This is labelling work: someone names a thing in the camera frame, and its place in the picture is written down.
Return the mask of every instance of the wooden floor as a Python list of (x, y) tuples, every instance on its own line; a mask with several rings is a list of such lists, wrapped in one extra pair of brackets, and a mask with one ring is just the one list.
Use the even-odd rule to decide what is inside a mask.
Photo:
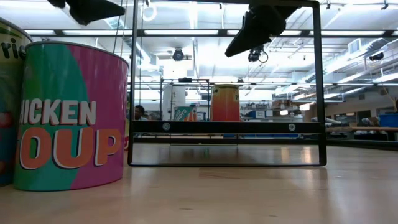
[[(291, 150), (290, 159), (313, 157)], [(192, 152), (185, 156), (193, 158)], [(312, 168), (126, 166), (120, 181), (64, 192), (6, 186), (0, 188), (0, 223), (398, 223), (398, 152), (328, 147), (328, 156), (326, 167)]]

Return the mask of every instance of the ceiling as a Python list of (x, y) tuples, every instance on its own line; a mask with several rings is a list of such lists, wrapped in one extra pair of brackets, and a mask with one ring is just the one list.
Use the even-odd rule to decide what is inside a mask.
[[(396, 30), (398, 22), (398, 0), (388, 0), (389, 7), (381, 10), (384, 0), (330, 0), (331, 6), (327, 9), (326, 0), (318, 0), (322, 4), (322, 29), (338, 30)], [(144, 2), (139, 2), (140, 16), (137, 20), (138, 29), (239, 29), (242, 24), (242, 15), (247, 10), (247, 5), (195, 3), (195, 2), (170, 2), (155, 1), (147, 8)], [(125, 24), (125, 29), (132, 27), (132, 0), (123, 1), (126, 7), (126, 16), (120, 18), (120, 23)], [(110, 20), (100, 20), (81, 26), (77, 24), (68, 14), (68, 10), (53, 8), (46, 0), (0, 0), (1, 17), (15, 23), (25, 30), (45, 29), (112, 29)], [(296, 10), (287, 19), (288, 29), (312, 29), (311, 9), (301, 8)], [(131, 48), (122, 38), (113, 37), (48, 37), (51, 40), (62, 40), (80, 44), (99, 47), (110, 52), (122, 55), (129, 60)], [(245, 82), (304, 82), (314, 69), (314, 46), (312, 38), (275, 38), (265, 46), (268, 54), (266, 63), (249, 63), (248, 52), (227, 58), (224, 55), (225, 49), (232, 41), (232, 37), (143, 37), (138, 38), (142, 50), (155, 60), (151, 63), (155, 66), (146, 66), (142, 62), (141, 72), (136, 76), (141, 79), (136, 81), (158, 82), (162, 73), (159, 67), (164, 68), (164, 76), (170, 69), (183, 67), (186, 70), (184, 75), (192, 78), (209, 78), (213, 82), (236, 82), (243, 78)], [(342, 60), (348, 51), (348, 44), (354, 38), (324, 38), (322, 39), (323, 64), (326, 70), (325, 82), (337, 83), (346, 77), (350, 77), (380, 64), (393, 61), (398, 55), (398, 43), (394, 39), (388, 40), (388, 45), (377, 51), (384, 52), (384, 59), (378, 62), (365, 64), (363, 56), (353, 59), (344, 59), (344, 63), (336, 65), (336, 61)], [(377, 39), (361, 39), (365, 45)], [(175, 63), (170, 59), (176, 48), (181, 48), (185, 55), (192, 56), (195, 49), (194, 61)], [(388, 65), (386, 73), (395, 72), (395, 64)], [(346, 83), (372, 82), (381, 76), (380, 69), (361, 75), (355, 80)], [(141, 88), (156, 88), (156, 85), (144, 85)], [(344, 88), (326, 87), (326, 91), (344, 93), (357, 87), (345, 86)], [(313, 92), (313, 86), (296, 88), (287, 86), (267, 86), (254, 88), (255, 93), (261, 89), (275, 90), (276, 93), (290, 93), (299, 95)]]

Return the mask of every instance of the large cylindrical container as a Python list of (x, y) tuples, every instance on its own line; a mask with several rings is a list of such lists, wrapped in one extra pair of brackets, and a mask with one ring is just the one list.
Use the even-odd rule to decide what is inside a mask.
[(14, 186), (70, 190), (120, 179), (128, 63), (67, 42), (26, 51)]
[(32, 38), (0, 18), (0, 185), (12, 182), (25, 45)]
[(211, 120), (240, 121), (239, 86), (215, 85), (211, 89)]
[(178, 106), (174, 108), (173, 121), (196, 121), (197, 108), (194, 106)]

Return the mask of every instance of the metal rod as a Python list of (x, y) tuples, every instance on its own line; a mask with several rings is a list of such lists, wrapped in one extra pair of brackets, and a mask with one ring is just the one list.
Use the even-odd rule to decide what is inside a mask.
[(314, 28), (314, 48), (315, 48), (315, 80), (317, 92), (317, 117), (321, 126), (319, 134), (319, 164), (326, 165), (326, 127), (325, 127), (325, 102), (323, 97), (323, 66), (322, 66), (322, 36), (321, 36), (321, 14), (318, 1), (312, 1), (313, 8), (313, 28)]
[(173, 112), (173, 87), (174, 85), (172, 84), (172, 91), (171, 91), (171, 100), (170, 100), (170, 120), (172, 121), (172, 112)]
[(163, 120), (163, 110), (162, 110), (162, 92), (163, 92), (163, 78), (160, 78), (160, 120)]
[(207, 81), (207, 120), (210, 121), (210, 82), (209, 81)]
[(130, 63), (130, 127), (129, 127), (129, 148), (127, 155), (127, 162), (132, 162), (132, 150), (134, 145), (134, 92), (136, 87), (136, 55), (137, 55), (137, 19), (138, 18), (138, 0), (134, 0), (133, 13), (132, 13), (132, 47), (131, 47), (131, 63)]

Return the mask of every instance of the black metal frame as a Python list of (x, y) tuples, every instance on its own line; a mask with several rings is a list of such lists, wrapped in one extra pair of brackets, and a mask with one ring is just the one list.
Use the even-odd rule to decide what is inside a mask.
[[(200, 2), (235, 3), (235, 4), (264, 4), (263, 0), (201, 0)], [(133, 45), (137, 41), (137, 3), (134, 0), (133, 14)], [(292, 1), (292, 0), (267, 0), (267, 5), (272, 6), (295, 6), (311, 7), (313, 9), (313, 38), (315, 48), (315, 78), (317, 93), (317, 123), (240, 123), (240, 122), (178, 122), (178, 121), (133, 121), (129, 132), (129, 150), (127, 163), (130, 166), (325, 166), (326, 155), (326, 129), (325, 129), (325, 104), (323, 97), (323, 72), (322, 72), (322, 36), (320, 3), (318, 1)], [(136, 48), (132, 48), (131, 67), (135, 68)], [(131, 70), (131, 92), (135, 80), (134, 69)], [(134, 105), (134, 94), (131, 94), (131, 104)], [(131, 121), (134, 117), (134, 110), (130, 108)], [(312, 133), (318, 134), (316, 140), (319, 148), (319, 163), (317, 164), (134, 164), (132, 161), (134, 132), (140, 133)]]

